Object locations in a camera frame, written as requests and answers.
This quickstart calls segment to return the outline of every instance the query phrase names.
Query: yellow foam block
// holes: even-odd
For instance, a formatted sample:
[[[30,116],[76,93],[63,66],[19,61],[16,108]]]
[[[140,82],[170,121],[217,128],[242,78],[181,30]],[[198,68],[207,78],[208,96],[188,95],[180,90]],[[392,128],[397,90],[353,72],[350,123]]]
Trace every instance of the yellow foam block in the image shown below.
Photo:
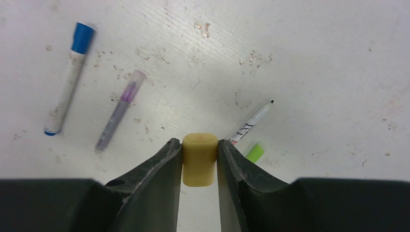
[[[218,139],[210,133],[187,134],[182,140],[182,182],[189,187],[210,186],[214,182]]]

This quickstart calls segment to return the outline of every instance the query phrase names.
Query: pen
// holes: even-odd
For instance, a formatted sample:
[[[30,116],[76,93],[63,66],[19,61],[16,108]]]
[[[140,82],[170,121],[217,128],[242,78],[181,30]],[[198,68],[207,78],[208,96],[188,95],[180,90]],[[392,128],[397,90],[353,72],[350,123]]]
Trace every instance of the pen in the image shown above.
[[[229,142],[231,142],[233,145],[235,145],[238,140],[242,139],[249,131],[256,125],[256,123],[261,120],[261,118],[268,112],[270,106],[273,104],[273,100],[270,102],[266,103],[263,105],[261,108],[259,108],[256,113],[250,117],[242,127],[240,127],[233,135],[229,137]]]
[[[139,70],[135,70],[134,73],[131,75],[130,81],[125,87],[124,92],[122,92],[121,99],[119,100],[113,114],[111,115],[110,120],[108,120],[107,125],[102,131],[103,133],[101,134],[97,144],[95,145],[96,152],[103,151],[107,147],[119,122],[124,116],[125,111],[128,108],[128,105],[134,99],[134,96],[137,93],[145,77],[146,75]]]
[[[44,126],[44,133],[53,136],[60,132],[65,113],[70,104],[71,95],[83,66],[84,56],[91,42],[94,29],[84,24],[77,23],[73,36],[73,45],[69,53],[69,62],[62,76],[62,83],[57,100],[50,109]]]

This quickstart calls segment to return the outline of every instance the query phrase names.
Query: white table surface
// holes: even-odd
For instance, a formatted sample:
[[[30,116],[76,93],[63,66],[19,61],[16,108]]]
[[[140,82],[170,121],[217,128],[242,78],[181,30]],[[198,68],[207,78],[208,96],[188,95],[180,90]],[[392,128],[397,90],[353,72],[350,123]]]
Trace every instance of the white table surface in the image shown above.
[[[48,137],[77,21],[97,33]],[[272,175],[410,180],[409,21],[408,0],[0,0],[0,177],[105,184],[172,137],[223,138],[274,99],[237,144],[260,142]],[[97,155],[134,69],[148,79]],[[220,231],[217,189],[182,185],[178,231]]]

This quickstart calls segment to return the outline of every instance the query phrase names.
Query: purple highlighter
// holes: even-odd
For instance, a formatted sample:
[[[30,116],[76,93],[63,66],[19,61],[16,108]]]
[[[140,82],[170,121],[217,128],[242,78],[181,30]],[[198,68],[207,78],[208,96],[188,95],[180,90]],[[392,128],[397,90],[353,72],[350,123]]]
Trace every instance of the purple highlighter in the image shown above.
[[[128,105],[134,99],[134,96],[137,93],[142,82],[144,81],[145,77],[145,73],[139,70],[135,70],[134,73],[131,75],[127,87],[125,87],[124,92],[122,92],[121,100],[119,100],[113,114],[111,115],[110,120],[108,120],[108,123],[105,126],[103,133],[101,134],[97,144],[95,145],[96,152],[101,152],[107,147],[119,122],[124,116],[125,111],[128,108]]]

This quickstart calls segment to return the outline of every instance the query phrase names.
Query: white marker barrel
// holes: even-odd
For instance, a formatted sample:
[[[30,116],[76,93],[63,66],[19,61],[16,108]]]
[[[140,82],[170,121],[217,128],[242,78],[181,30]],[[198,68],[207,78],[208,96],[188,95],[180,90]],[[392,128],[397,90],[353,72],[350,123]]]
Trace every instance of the white marker barrel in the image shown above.
[[[81,66],[83,65],[84,54],[70,51],[68,66],[62,77],[62,83],[58,92],[58,97],[53,108],[48,112],[47,121],[45,122],[44,131],[54,135],[61,129],[64,121],[67,107],[71,100],[71,94],[77,83]]]
[[[263,105],[259,110],[250,117],[242,127],[240,127],[228,140],[235,145],[238,140],[242,139],[252,129],[256,123],[268,112],[270,106],[273,104],[273,100]]]

